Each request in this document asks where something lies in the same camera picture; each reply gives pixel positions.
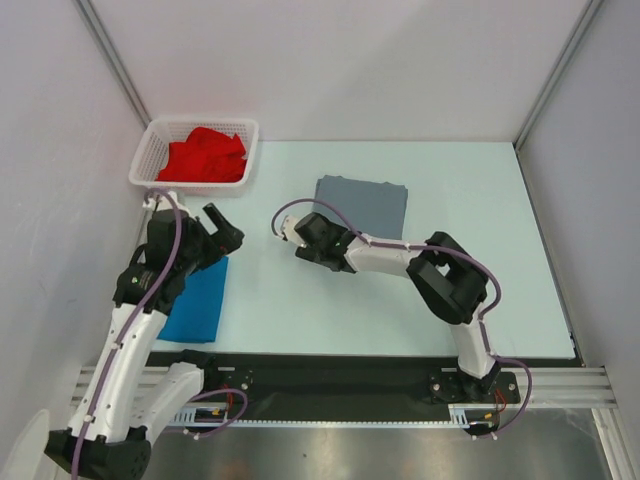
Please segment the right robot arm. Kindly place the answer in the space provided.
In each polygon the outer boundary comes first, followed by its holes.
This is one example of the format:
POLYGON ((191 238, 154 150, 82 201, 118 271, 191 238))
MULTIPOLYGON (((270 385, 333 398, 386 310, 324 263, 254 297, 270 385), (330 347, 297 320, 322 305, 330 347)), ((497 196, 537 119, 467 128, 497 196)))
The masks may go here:
POLYGON ((501 368, 484 317, 501 300, 501 287, 449 234, 437 231, 423 243, 406 243, 373 237, 312 212, 301 219, 286 216, 280 236, 297 246, 298 258, 333 272, 410 280, 429 311, 450 327, 463 393, 473 401, 494 394, 501 368))

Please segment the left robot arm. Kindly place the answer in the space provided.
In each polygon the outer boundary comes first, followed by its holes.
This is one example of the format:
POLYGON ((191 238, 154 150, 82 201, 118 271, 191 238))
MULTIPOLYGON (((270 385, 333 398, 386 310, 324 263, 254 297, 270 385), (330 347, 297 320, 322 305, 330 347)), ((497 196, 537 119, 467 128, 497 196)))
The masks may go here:
POLYGON ((159 201, 140 245, 116 283, 107 340, 68 426, 52 430, 45 455, 74 479, 139 479, 152 447, 184 405, 219 396, 248 407, 242 389, 228 388, 213 355, 185 350, 141 400, 135 399, 153 344, 187 278, 238 250, 243 232, 213 205, 216 227, 171 198, 159 201))

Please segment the grey t shirt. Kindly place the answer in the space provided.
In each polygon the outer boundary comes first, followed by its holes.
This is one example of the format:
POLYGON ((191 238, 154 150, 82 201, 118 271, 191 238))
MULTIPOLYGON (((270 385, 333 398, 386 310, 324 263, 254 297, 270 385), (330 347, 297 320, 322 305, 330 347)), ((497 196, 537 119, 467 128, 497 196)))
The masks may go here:
POLYGON ((360 231, 400 240, 409 191, 404 185, 325 175, 316 182, 315 199, 330 204, 360 231))

